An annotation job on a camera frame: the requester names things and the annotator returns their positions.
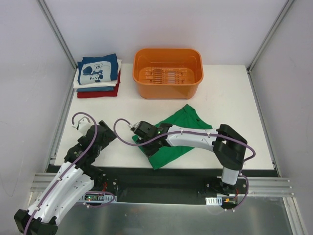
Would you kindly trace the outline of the green t shirt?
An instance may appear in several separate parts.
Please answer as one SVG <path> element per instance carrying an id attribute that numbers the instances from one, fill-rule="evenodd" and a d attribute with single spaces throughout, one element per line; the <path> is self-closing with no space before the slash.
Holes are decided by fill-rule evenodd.
<path id="1" fill-rule="evenodd" d="M 196 110 L 186 104 L 183 108 L 176 111 L 174 114 L 166 118 L 165 120 L 155 124 L 159 127 L 162 123 L 173 124 L 180 127 L 192 128 L 192 129 L 212 129 L 213 127 L 205 123 L 196 113 Z M 176 146 L 176 147 L 162 147 L 157 153 L 148 157 L 148 160 L 154 170 L 157 170 L 166 164 L 181 157 L 185 153 L 191 151 L 192 147 Z"/>

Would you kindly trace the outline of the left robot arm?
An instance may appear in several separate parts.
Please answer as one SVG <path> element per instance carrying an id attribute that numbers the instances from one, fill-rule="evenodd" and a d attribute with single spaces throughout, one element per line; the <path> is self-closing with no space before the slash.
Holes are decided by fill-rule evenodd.
<path id="1" fill-rule="evenodd" d="M 104 121 L 97 126 L 79 124 L 78 129 L 83 135 L 68 150 L 56 176 L 28 209 L 15 213 L 20 233 L 54 235 L 65 215 L 88 191 L 93 196 L 101 195 L 106 180 L 104 172 L 93 163 L 116 136 Z"/>

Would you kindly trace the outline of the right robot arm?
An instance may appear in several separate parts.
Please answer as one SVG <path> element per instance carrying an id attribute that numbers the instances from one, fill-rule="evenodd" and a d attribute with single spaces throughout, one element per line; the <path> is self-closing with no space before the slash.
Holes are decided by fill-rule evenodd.
<path id="1" fill-rule="evenodd" d="M 162 147 L 192 147 L 213 152 L 223 166 L 222 176 L 211 183 L 214 191 L 230 195 L 238 186 L 237 178 L 243 168 L 247 141 L 234 129 L 221 124 L 218 129 L 192 129 L 162 123 L 154 126 L 140 121 L 131 128 L 138 136 L 146 156 L 151 157 Z"/>

